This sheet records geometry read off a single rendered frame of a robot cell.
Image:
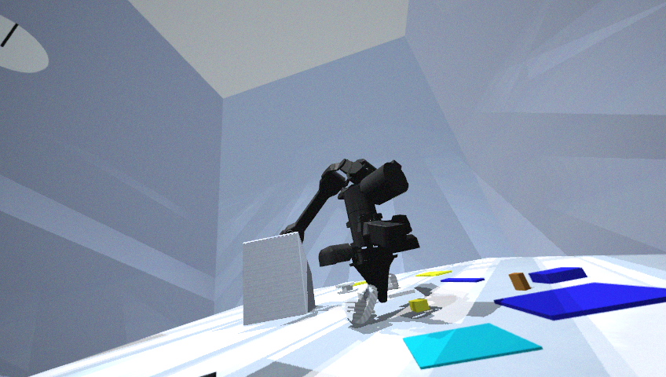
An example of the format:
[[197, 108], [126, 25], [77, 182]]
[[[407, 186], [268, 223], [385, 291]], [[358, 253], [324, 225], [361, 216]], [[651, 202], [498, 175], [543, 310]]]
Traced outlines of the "cyan flat plate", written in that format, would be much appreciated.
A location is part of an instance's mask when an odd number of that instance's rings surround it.
[[402, 338], [420, 369], [543, 350], [493, 324], [477, 324]]

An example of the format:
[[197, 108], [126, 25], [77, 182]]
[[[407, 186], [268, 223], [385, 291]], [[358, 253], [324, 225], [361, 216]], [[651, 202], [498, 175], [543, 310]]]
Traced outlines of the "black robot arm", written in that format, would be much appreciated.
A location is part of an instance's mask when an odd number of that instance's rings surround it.
[[[336, 172], [341, 170], [346, 174], [345, 179]], [[304, 232], [315, 218], [321, 207], [329, 197], [338, 194], [338, 199], [344, 199], [347, 215], [357, 210], [375, 209], [386, 201], [407, 192], [408, 182], [401, 170], [401, 165], [392, 160], [376, 169], [365, 159], [355, 162], [344, 159], [340, 163], [331, 164], [321, 175], [319, 190], [302, 212], [298, 220], [282, 230], [280, 235], [298, 232], [303, 243]], [[353, 184], [346, 186], [351, 181]], [[381, 247], [391, 248], [398, 244], [407, 243], [407, 234], [412, 231], [406, 215], [394, 215], [391, 220], [382, 221], [379, 214], [373, 214], [373, 220], [367, 221], [360, 216], [357, 236], [360, 246], [375, 243]]]

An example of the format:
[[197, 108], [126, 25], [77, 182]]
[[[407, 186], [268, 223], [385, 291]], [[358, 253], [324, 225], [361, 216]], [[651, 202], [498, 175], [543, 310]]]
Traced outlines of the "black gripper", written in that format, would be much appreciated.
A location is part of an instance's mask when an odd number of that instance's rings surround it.
[[406, 244], [398, 244], [395, 247], [386, 248], [368, 242], [369, 245], [362, 246], [367, 248], [362, 249], [357, 236], [359, 217], [365, 216], [367, 221], [371, 221], [373, 220], [373, 214], [379, 214], [382, 219], [382, 213], [377, 213], [376, 209], [373, 208], [357, 210], [349, 214], [349, 221], [346, 223], [346, 227], [351, 230], [353, 243], [350, 245], [343, 243], [325, 247], [320, 251], [318, 258], [320, 267], [347, 262], [352, 258], [353, 263], [349, 264], [349, 266], [354, 266], [367, 284], [377, 287], [378, 300], [384, 303], [387, 302], [390, 265], [398, 256], [398, 254], [393, 255], [393, 253], [420, 248], [420, 246], [417, 238], [409, 234], [407, 235]]

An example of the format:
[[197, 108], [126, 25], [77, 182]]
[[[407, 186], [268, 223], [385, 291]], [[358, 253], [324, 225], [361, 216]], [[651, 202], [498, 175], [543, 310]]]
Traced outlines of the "small yellow block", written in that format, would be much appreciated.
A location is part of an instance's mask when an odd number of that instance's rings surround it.
[[414, 311], [414, 312], [421, 312], [421, 311], [430, 309], [427, 300], [424, 299], [424, 298], [417, 298], [417, 299], [410, 300], [408, 302], [409, 302], [411, 310]]

